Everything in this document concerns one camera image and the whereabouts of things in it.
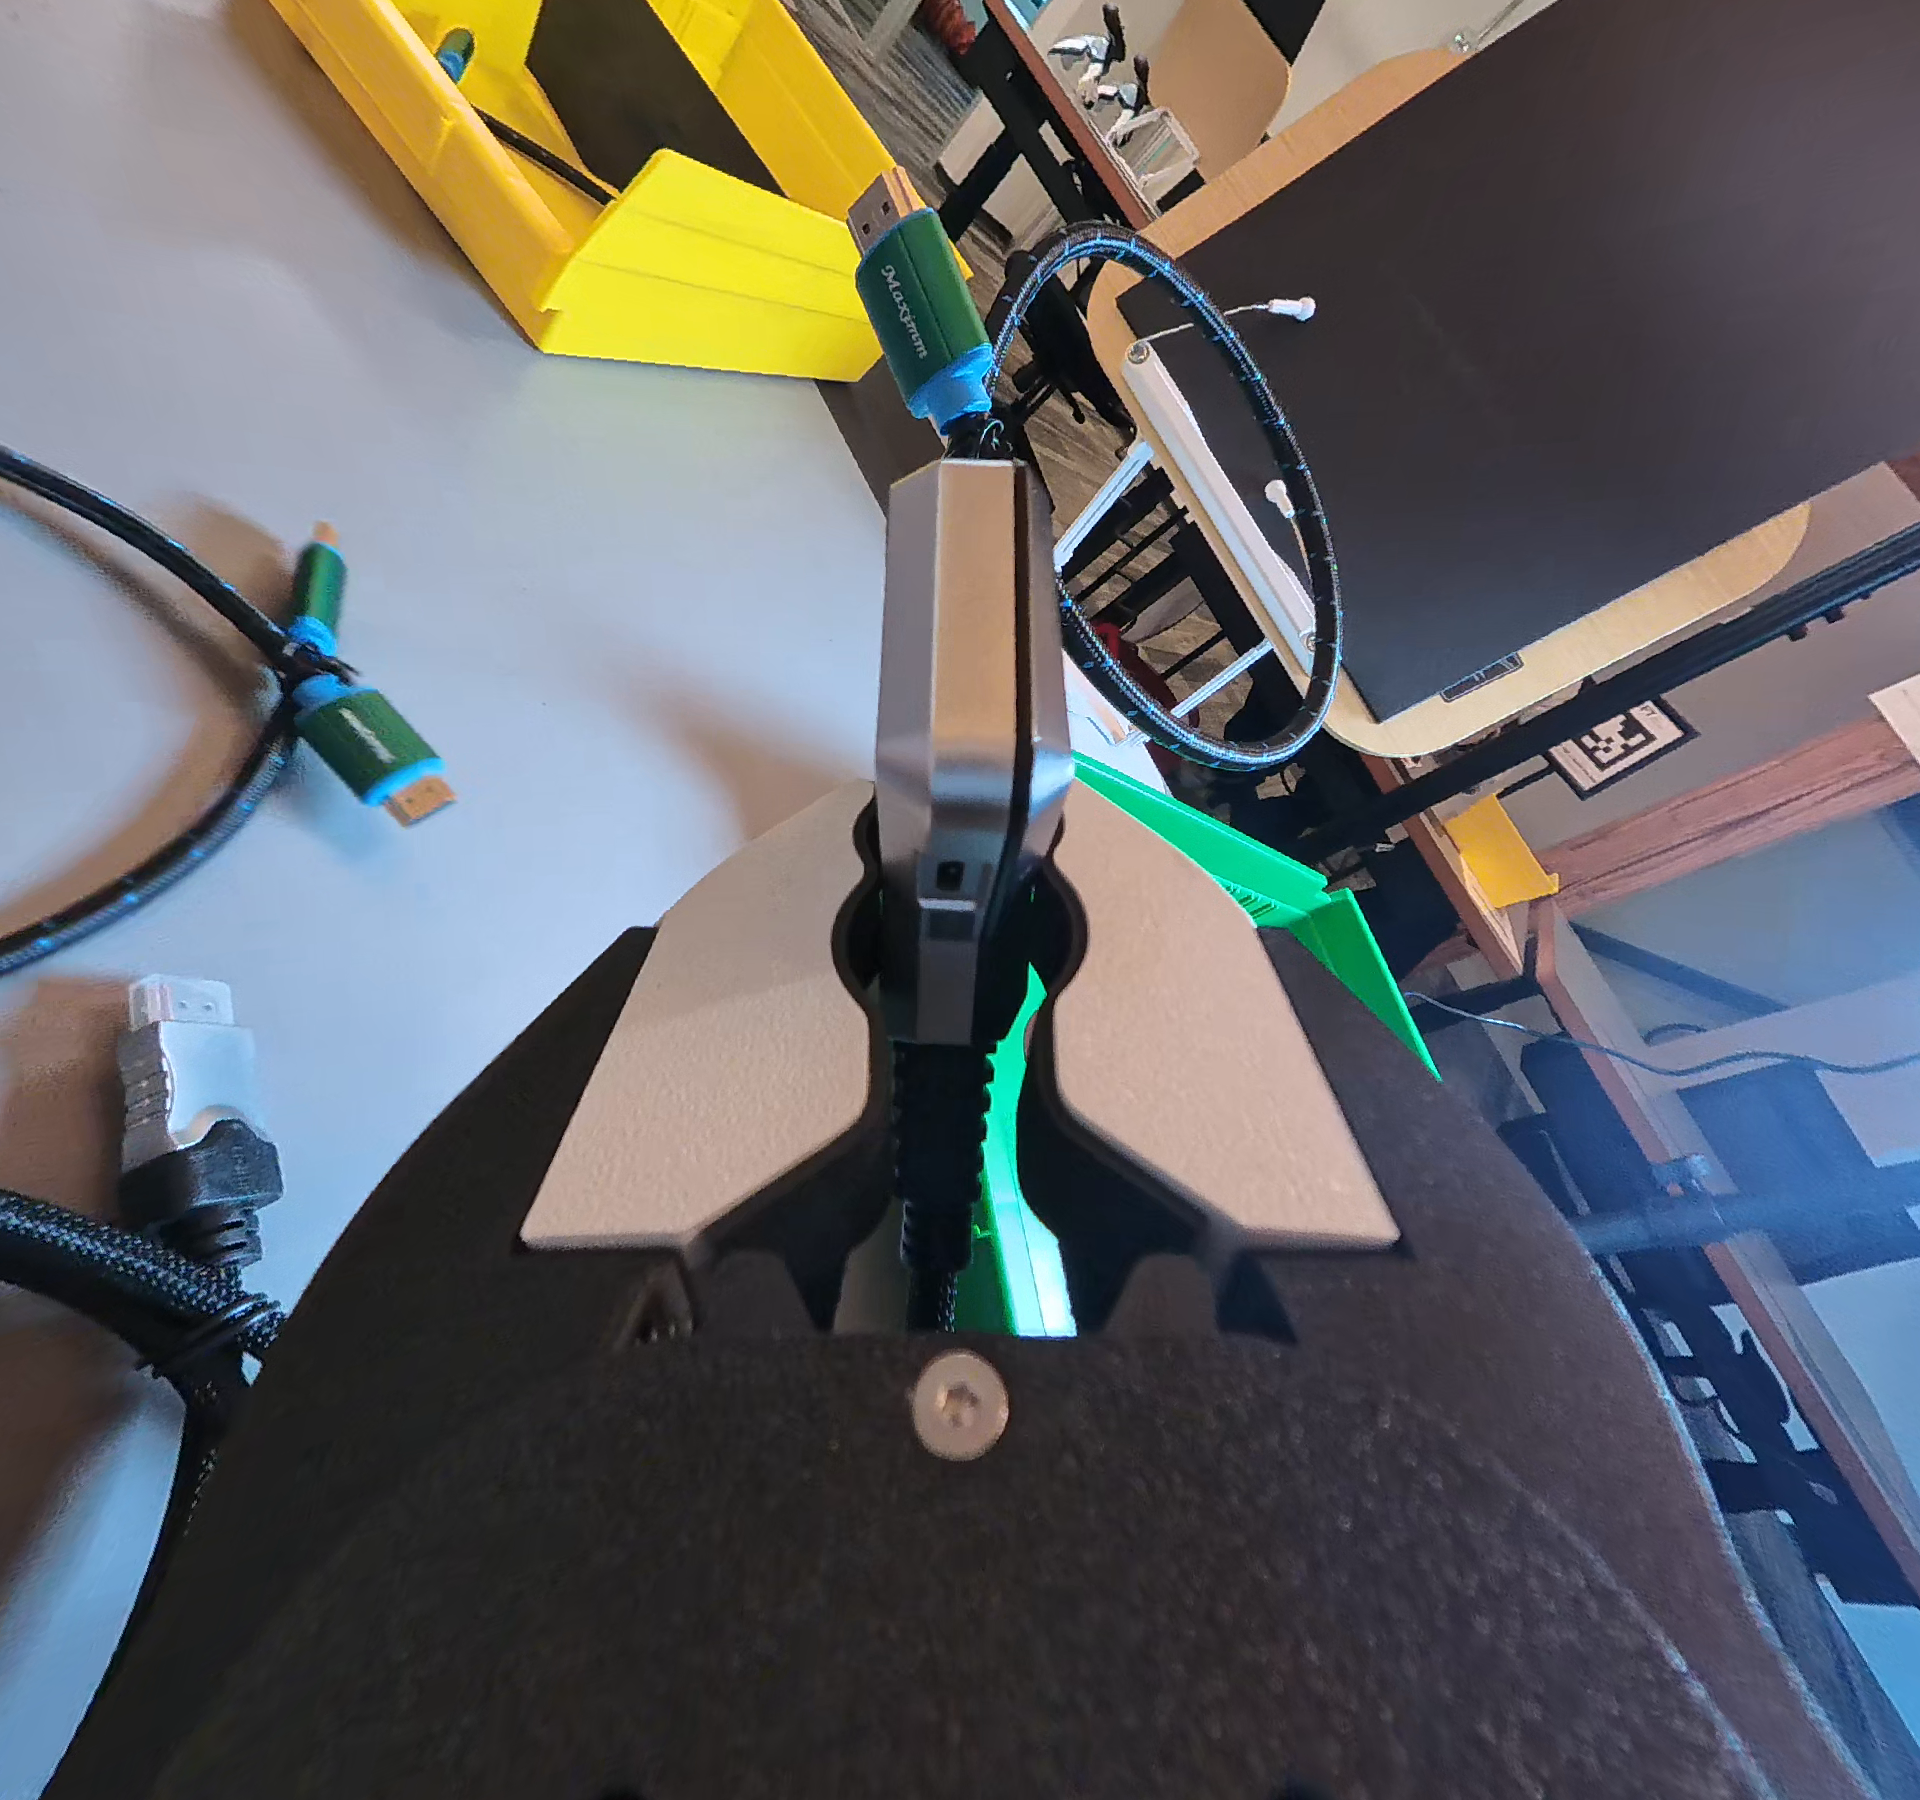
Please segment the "white panel stand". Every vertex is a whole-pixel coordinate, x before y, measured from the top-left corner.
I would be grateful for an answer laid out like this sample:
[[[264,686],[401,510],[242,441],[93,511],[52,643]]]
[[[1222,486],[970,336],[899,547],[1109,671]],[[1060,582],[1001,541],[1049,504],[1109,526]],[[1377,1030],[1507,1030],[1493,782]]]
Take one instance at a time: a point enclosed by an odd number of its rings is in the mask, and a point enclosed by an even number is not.
[[[1325,721],[1343,670],[1343,599],[1332,532],[1298,442],[1252,359],[1233,310],[1211,300],[1187,303],[1187,318],[1136,334],[1120,374],[1138,412],[1138,432],[1120,465],[1053,544],[1053,572],[1068,582],[1068,562],[1116,510],[1138,476],[1158,467],[1177,499],[1209,526],[1215,553],[1243,582],[1245,599],[1263,623],[1261,650],[1284,650],[1301,667],[1306,730]],[[1225,369],[1227,382],[1251,407],[1251,423],[1269,461],[1233,476],[1223,444],[1203,425],[1197,393],[1176,384],[1159,348],[1181,336],[1203,341]]]

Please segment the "plywood and black chair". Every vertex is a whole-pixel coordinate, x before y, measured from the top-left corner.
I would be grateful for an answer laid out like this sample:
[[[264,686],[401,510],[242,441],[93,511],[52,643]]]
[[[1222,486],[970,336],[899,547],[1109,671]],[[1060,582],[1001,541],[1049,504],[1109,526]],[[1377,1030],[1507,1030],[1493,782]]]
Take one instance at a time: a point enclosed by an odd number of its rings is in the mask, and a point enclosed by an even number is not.
[[[1148,93],[1213,182],[1256,146],[1327,0],[1182,0],[1148,56]]]

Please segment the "clear stand with tools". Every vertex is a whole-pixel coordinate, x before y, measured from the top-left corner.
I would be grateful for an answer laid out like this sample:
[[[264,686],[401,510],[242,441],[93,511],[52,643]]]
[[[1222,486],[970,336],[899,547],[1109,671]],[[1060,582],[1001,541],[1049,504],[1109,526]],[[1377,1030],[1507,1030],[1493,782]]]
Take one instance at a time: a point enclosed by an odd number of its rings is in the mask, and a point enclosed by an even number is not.
[[[1042,53],[1145,193],[1166,193],[1197,168],[1197,147],[1156,98],[1151,58],[1128,49],[1116,3],[1098,7],[1096,27],[1053,39]]]

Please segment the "black panel with wooden rim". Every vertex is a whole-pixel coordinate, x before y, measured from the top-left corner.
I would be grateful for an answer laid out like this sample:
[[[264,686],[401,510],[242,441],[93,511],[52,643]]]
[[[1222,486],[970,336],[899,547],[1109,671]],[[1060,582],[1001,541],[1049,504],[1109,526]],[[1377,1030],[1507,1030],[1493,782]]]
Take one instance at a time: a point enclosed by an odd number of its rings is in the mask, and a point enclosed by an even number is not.
[[[1915,453],[1915,0],[1558,0],[1161,239],[1247,338],[1337,556],[1330,731],[1413,757],[1548,637]]]

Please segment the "grey hdmi switch hub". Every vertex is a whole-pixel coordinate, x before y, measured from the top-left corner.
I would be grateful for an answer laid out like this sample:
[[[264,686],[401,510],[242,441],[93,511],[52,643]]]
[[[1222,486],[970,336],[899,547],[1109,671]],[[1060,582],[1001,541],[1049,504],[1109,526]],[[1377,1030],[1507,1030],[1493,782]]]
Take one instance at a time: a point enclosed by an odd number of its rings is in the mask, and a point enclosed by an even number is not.
[[[1052,514],[1021,460],[892,491],[876,705],[879,994],[894,1041],[989,1048],[1071,761]]]

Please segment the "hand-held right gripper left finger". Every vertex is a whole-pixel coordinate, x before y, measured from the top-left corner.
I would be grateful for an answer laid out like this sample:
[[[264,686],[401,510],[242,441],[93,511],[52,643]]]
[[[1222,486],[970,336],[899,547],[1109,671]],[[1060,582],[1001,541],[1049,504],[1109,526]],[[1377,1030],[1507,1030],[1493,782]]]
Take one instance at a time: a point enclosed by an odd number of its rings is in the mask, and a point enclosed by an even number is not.
[[[848,962],[875,889],[849,779],[661,918],[520,1227],[535,1254],[778,1259],[828,1332],[884,1211],[879,1039]]]

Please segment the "yellow plastic bin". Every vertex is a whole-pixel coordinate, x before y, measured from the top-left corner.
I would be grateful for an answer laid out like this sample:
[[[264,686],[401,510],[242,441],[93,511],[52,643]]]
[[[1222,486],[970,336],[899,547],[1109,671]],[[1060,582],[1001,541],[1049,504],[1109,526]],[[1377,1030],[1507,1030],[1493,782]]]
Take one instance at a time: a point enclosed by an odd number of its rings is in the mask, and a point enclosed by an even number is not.
[[[649,0],[778,183],[591,176],[526,66],[541,0],[267,0],[544,353],[855,380],[851,204],[884,150],[781,0]]]

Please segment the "wooden beam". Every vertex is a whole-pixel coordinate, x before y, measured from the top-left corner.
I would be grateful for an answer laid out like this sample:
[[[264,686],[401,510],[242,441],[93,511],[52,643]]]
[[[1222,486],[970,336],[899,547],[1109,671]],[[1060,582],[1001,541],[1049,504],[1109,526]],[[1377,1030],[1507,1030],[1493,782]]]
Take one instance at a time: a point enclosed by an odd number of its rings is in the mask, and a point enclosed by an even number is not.
[[[1913,799],[1918,759],[1871,714],[1542,853],[1570,916]]]

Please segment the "yellow bracket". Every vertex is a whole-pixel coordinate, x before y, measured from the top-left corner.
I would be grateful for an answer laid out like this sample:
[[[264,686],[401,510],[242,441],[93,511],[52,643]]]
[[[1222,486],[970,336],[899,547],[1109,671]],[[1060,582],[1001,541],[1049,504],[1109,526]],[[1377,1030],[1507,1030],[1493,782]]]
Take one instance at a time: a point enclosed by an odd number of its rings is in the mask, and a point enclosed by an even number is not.
[[[1549,901],[1561,878],[1549,874],[1513,824],[1501,797],[1488,797],[1442,822],[1461,860],[1492,908]]]

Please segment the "black office chair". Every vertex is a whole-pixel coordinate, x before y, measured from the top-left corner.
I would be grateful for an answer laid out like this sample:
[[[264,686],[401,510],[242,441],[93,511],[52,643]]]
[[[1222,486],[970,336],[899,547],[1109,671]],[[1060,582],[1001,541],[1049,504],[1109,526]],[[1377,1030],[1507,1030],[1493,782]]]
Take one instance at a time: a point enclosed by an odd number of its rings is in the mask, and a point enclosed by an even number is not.
[[[997,417],[1009,439],[1023,441],[1032,413],[1048,399],[1060,397],[1075,423],[1084,425],[1093,415],[1122,442],[1134,442],[1136,425],[1093,353],[1079,293],[1049,279],[1021,318],[1015,344],[1028,359],[1009,373],[1006,395],[996,397]]]

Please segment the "black white marker tag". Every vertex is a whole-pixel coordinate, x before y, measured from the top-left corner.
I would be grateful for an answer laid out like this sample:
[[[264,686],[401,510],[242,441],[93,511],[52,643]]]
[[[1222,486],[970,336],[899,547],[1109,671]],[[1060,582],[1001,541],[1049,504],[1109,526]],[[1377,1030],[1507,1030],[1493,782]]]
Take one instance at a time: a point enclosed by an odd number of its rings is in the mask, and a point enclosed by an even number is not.
[[[1667,698],[1654,697],[1556,741],[1544,759],[1578,801],[1589,801],[1696,739],[1698,730]]]

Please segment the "black bin divider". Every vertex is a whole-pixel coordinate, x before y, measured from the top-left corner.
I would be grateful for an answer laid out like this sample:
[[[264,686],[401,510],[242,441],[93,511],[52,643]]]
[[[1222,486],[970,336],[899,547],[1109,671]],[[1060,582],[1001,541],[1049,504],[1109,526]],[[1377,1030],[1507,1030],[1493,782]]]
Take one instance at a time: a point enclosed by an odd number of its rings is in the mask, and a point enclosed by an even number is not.
[[[582,166],[615,192],[665,152],[781,189],[649,0],[541,0],[526,66]]]

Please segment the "green plastic bin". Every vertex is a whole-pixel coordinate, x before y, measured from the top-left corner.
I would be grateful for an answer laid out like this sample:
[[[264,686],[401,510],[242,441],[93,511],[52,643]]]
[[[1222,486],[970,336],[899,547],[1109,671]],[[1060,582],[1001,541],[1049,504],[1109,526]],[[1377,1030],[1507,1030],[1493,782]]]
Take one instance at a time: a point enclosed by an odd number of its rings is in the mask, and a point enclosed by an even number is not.
[[[1267,934],[1289,934],[1437,1077],[1428,1044],[1392,978],[1356,897],[1166,792],[1145,764],[1116,767],[1076,753],[1079,784],[1167,840]],[[989,1083],[983,1185],[972,1214],[972,1262],[955,1285],[963,1332],[1069,1337],[1075,1322],[1058,1244],[1031,1211],[1018,1178],[1018,1104],[1026,1037],[1042,1005],[1031,972],[1011,1032],[997,1044]]]

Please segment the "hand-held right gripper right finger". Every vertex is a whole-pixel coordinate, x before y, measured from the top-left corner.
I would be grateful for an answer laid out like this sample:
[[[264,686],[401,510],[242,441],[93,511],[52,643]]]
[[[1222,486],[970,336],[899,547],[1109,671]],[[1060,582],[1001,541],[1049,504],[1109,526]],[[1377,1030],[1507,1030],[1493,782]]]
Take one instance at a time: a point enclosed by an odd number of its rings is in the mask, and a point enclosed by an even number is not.
[[[1256,926],[1164,836],[1068,797],[1042,865],[1055,953],[1026,1039],[1023,1194],[1076,1332],[1143,1267],[1208,1330],[1254,1259],[1368,1257],[1403,1230]]]

